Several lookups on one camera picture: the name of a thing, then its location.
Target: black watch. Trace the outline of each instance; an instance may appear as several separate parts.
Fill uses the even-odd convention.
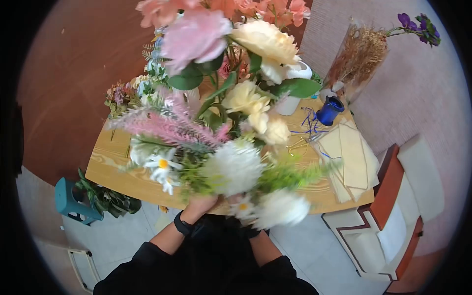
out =
[[[182,214],[183,210],[179,212],[174,218],[174,224],[179,232],[181,232],[184,236],[188,236],[191,234],[195,228],[194,224],[188,224],[185,221],[180,220],[180,215]]]

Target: wrist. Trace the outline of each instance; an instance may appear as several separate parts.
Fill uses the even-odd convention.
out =
[[[193,210],[192,208],[189,208],[189,206],[187,206],[187,208],[182,211],[182,214],[180,215],[180,220],[185,221],[188,224],[195,224],[204,214],[205,213]]]

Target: pink wall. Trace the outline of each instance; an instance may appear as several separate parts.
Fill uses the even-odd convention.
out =
[[[471,175],[472,113],[454,46],[426,0],[314,0],[301,44],[302,59],[324,77],[349,25],[349,17],[391,28],[397,13],[425,13],[441,34],[431,49],[414,35],[388,38],[390,52],[351,110],[374,153],[402,145],[417,133],[428,141],[445,192],[445,209],[424,225],[415,255],[444,248],[462,212]]]

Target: glass vase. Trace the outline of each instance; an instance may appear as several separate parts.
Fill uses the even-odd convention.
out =
[[[361,94],[388,54],[385,31],[351,23],[323,81],[320,99],[337,95],[346,102]]]

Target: chair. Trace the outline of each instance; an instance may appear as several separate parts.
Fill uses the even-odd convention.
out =
[[[54,190],[56,210],[60,214],[75,219],[88,226],[90,226],[90,223],[95,220],[103,220],[103,215],[95,209],[93,202],[91,203],[91,206],[88,207],[79,203],[76,198],[74,198],[74,193],[72,191],[74,187],[75,183],[66,180],[64,177],[57,182]],[[80,214],[85,215],[87,218],[82,220]]]
[[[361,277],[399,280],[423,222],[444,209],[444,190],[428,144],[416,135],[378,156],[380,184],[371,204],[322,215]]]

